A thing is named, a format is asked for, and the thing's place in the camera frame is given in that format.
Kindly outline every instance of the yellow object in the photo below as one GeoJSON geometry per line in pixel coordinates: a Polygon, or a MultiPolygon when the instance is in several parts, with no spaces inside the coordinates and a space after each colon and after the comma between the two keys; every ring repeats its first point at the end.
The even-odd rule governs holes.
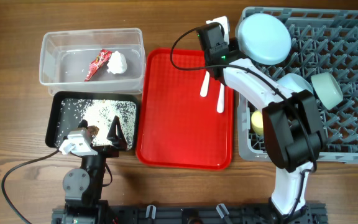
{"type": "Polygon", "coordinates": [[[255,111],[252,113],[251,125],[255,133],[258,135],[264,135],[264,121],[260,111],[255,111]]]}

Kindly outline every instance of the wooden surface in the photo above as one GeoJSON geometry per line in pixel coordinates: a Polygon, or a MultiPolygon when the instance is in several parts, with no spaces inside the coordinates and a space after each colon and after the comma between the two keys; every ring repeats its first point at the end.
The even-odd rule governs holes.
{"type": "MultiPolygon", "coordinates": [[[[0,223],[21,223],[1,193],[2,176],[13,166],[53,151],[44,143],[52,103],[39,83],[39,55],[46,32],[138,27],[145,50],[170,47],[185,31],[227,15],[234,26],[247,6],[358,9],[358,1],[40,1],[0,0],[0,223]]],[[[194,38],[179,48],[198,49],[194,38]]],[[[266,202],[275,167],[246,162],[234,136],[232,164],[221,172],[142,165],[134,152],[109,159],[113,183],[103,190],[111,205],[216,205],[266,202]]],[[[33,223],[50,223],[53,208],[64,205],[63,176],[79,159],[56,155],[12,173],[7,193],[33,223]]],[[[358,166],[319,163],[308,181],[307,200],[327,204],[330,223],[358,223],[358,166]]]]}

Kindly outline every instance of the black mounting base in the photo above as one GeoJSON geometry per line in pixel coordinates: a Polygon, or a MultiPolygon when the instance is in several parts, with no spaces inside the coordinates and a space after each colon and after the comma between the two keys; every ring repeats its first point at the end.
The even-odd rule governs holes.
{"type": "MultiPolygon", "coordinates": [[[[290,224],[328,224],[325,204],[307,203],[306,213],[290,224]]],[[[146,218],[146,208],[133,206],[111,206],[110,209],[117,216],[119,224],[182,224],[189,214],[189,210],[196,210],[204,224],[222,224],[216,207],[157,207],[155,220],[152,222],[146,218]]],[[[267,224],[270,223],[270,209],[268,204],[252,204],[237,207],[227,207],[229,218],[233,224],[267,224]]],[[[54,210],[52,224],[60,224],[63,210],[54,210]]]]}

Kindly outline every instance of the red snack packet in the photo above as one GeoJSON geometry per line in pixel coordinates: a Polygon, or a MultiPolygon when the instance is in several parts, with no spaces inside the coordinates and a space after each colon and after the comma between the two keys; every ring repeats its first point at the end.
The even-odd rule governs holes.
{"type": "Polygon", "coordinates": [[[92,76],[96,73],[96,71],[102,67],[102,65],[107,62],[111,57],[112,52],[106,49],[102,49],[96,59],[90,63],[89,72],[86,76],[84,82],[88,82],[92,76]]]}

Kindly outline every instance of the gray rack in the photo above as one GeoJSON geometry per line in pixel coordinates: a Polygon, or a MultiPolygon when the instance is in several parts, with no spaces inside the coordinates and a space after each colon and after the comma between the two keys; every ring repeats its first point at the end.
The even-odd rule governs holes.
{"type": "MultiPolygon", "coordinates": [[[[320,161],[358,164],[358,11],[247,7],[236,27],[246,17],[266,13],[280,19],[290,31],[292,47],[287,59],[278,65],[255,66],[274,80],[287,73],[310,77],[331,73],[344,95],[342,103],[327,110],[318,102],[328,146],[320,161]]],[[[255,108],[240,96],[237,108],[239,154],[245,160],[269,161],[263,136],[250,128],[255,108]]]]}

